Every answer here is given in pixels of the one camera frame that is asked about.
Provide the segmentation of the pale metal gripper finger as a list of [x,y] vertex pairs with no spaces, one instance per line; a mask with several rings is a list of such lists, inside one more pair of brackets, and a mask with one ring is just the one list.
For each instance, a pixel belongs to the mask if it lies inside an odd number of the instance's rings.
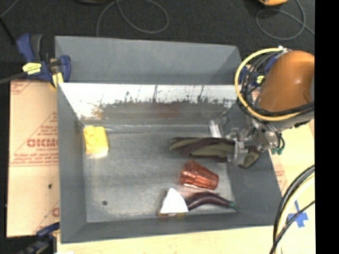
[[209,122],[209,131],[214,138],[231,140],[231,123],[229,119],[215,119]]
[[239,167],[248,167],[246,158],[249,154],[249,150],[246,148],[244,141],[235,141],[233,163]]

